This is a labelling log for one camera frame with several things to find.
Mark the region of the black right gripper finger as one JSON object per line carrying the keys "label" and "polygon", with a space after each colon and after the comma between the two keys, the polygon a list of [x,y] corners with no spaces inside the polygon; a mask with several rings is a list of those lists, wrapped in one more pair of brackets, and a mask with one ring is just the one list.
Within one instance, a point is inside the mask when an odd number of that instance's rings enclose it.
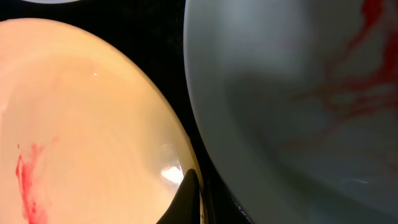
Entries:
{"label": "black right gripper finger", "polygon": [[200,224],[200,185],[194,169],[187,170],[169,208],[157,224]]}

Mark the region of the yellow plate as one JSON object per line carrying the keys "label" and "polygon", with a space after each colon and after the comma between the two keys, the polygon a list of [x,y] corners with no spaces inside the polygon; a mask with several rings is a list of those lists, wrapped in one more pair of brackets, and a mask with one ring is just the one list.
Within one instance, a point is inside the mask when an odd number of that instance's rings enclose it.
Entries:
{"label": "yellow plate", "polygon": [[149,77],[62,22],[1,22],[1,222],[157,223],[190,140]]}

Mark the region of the pale green plate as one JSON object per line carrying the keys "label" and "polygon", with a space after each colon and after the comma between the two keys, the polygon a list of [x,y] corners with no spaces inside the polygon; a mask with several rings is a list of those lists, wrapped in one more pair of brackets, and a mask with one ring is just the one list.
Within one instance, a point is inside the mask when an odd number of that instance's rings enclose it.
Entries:
{"label": "pale green plate", "polygon": [[184,59],[255,223],[397,222],[397,1],[191,0]]}

